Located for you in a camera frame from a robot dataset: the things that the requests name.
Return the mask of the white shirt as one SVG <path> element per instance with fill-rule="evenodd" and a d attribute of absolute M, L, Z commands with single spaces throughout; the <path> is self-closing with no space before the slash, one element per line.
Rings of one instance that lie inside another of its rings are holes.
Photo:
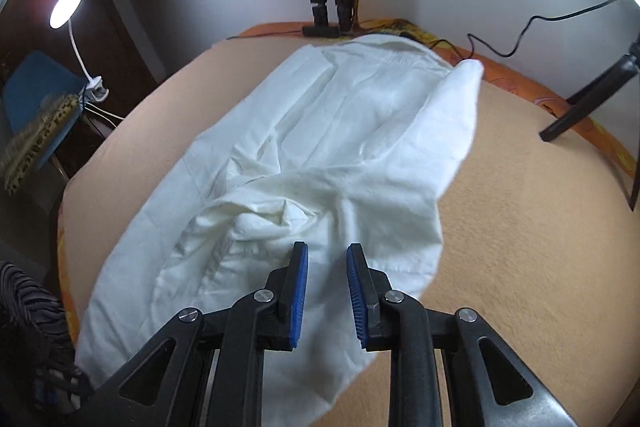
<path fill-rule="evenodd" d="M 175 313 L 215 311 L 308 247 L 302 337 L 266 358 L 267 426 L 308 426 L 371 363 L 344 254 L 360 244 L 413 297 L 442 253 L 437 204 L 474 139 L 483 64 L 368 35 L 250 64 L 214 46 L 147 98 L 67 187 L 67 256 L 99 272 L 78 300 L 76 362 L 103 385 Z"/>

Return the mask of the leopard print cloth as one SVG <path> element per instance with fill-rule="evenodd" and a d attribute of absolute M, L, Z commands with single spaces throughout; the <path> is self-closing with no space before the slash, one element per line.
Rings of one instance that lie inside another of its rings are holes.
<path fill-rule="evenodd" d="M 13 196 L 21 190 L 37 162 L 46 160 L 48 147 L 56 138 L 61 138 L 63 127 L 79 114 L 79 109 L 78 94 L 47 96 L 35 117 L 11 139 L 1 154 L 1 178 L 6 193 Z"/>

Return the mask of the black striped cloth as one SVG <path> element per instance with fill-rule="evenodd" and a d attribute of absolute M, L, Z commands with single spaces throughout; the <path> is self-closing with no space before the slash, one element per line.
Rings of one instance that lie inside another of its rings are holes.
<path fill-rule="evenodd" d="M 72 413 L 92 395 L 61 301 L 9 261 L 1 263 L 1 393 L 53 414 Z"/>

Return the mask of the white clip desk lamp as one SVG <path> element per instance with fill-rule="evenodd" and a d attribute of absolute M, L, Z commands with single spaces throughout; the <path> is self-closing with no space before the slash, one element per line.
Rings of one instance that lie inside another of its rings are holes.
<path fill-rule="evenodd" d="M 82 0 L 56 0 L 49 16 L 49 26 L 51 29 L 67 28 L 70 45 L 72 46 L 81 72 L 86 78 L 86 89 L 89 92 L 90 98 L 96 103 L 102 103 L 107 99 L 110 91 L 104 86 L 101 76 L 90 74 L 76 41 L 73 17 L 79 9 L 81 2 Z"/>

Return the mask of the blue chair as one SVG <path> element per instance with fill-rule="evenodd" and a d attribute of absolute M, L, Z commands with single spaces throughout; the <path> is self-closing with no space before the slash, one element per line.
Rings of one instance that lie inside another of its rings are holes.
<path fill-rule="evenodd" d="M 40 51 L 32 51 L 9 75 L 1 98 L 11 132 L 17 135 L 61 96 L 80 95 L 87 80 Z"/>

